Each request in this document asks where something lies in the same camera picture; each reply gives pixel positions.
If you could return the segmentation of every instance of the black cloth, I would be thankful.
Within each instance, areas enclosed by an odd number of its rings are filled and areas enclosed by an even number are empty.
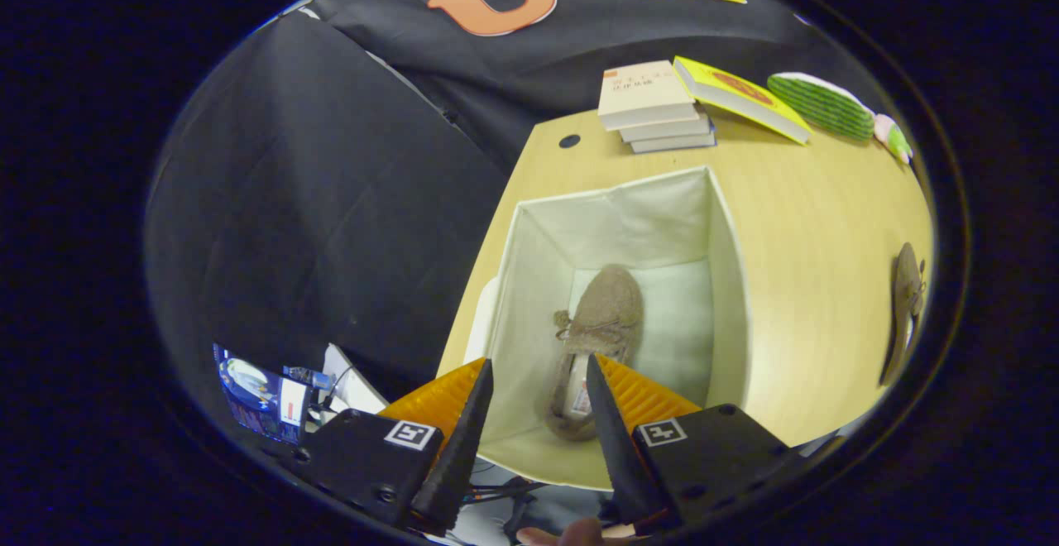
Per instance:
[[[523,0],[485,0],[506,11]],[[557,0],[507,35],[466,33],[428,0],[315,0],[323,21],[408,76],[506,172],[535,124],[594,109],[608,68],[684,55],[765,86],[805,71],[881,109],[847,52],[778,0]]]
[[[433,376],[504,177],[355,41],[291,14],[183,110],[146,210],[173,364],[222,419],[211,344],[280,371],[344,347],[390,399]]]

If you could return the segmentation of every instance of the shoe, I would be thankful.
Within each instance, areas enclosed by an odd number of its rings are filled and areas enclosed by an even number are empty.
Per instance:
[[[617,266],[606,266],[590,281],[572,321],[569,311],[555,313],[556,338],[566,340],[566,353],[552,379],[544,423],[556,436],[571,441],[596,436],[585,380],[588,359],[602,353],[622,364],[628,362],[640,345],[643,320],[640,286]],[[577,392],[569,390],[571,383],[580,385]]]
[[[894,340],[879,381],[882,386],[893,384],[911,352],[912,332],[923,308],[927,285],[922,281],[922,272],[926,267],[927,260],[920,260],[919,267],[916,267],[915,252],[912,244],[905,241],[894,266]]]

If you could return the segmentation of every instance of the table surface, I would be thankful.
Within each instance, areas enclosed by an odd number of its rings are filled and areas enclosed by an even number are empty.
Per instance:
[[[632,153],[592,112],[538,124],[515,166],[468,279],[437,374],[464,360],[483,287],[496,277],[520,200],[613,187],[707,165],[743,252],[750,302],[750,377],[738,404],[787,444],[860,417],[884,388],[893,262],[904,241],[927,260],[934,226],[912,168],[881,144],[821,130],[806,146],[707,108],[718,144]],[[570,149],[559,146],[580,135]],[[929,301],[930,287],[927,289]]]

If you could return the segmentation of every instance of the stack of books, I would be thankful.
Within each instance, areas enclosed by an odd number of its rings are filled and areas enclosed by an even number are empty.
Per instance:
[[[683,56],[603,74],[599,120],[606,130],[621,131],[635,153],[715,146],[716,128],[702,105],[749,117],[800,144],[809,140],[805,120],[768,89]]]
[[[710,115],[667,60],[604,72],[599,120],[607,131],[621,131],[633,153],[717,144]]]

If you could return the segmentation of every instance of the white storage box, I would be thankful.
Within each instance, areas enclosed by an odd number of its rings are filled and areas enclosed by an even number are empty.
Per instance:
[[[570,309],[572,316],[607,263],[629,268],[644,296],[643,340],[628,364],[703,406],[744,402],[743,263],[710,169],[527,200],[516,206],[465,358],[492,359],[482,458],[534,480],[611,490],[599,442],[562,440],[541,417],[563,353],[553,315]]]

